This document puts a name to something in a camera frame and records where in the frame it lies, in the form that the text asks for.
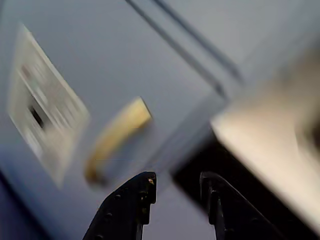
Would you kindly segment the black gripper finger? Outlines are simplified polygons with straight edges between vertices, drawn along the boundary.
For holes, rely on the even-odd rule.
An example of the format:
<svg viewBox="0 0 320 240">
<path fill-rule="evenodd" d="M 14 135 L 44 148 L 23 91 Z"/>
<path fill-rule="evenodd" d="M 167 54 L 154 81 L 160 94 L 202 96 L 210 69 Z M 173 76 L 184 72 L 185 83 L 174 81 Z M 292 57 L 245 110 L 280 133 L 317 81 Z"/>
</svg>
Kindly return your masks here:
<svg viewBox="0 0 320 240">
<path fill-rule="evenodd" d="M 283 234 L 220 175 L 204 171 L 200 198 L 217 240 L 284 240 Z"/>
<path fill-rule="evenodd" d="M 92 219 L 84 240 L 141 240 L 157 199 L 157 175 L 144 171 L 109 194 Z"/>
</svg>

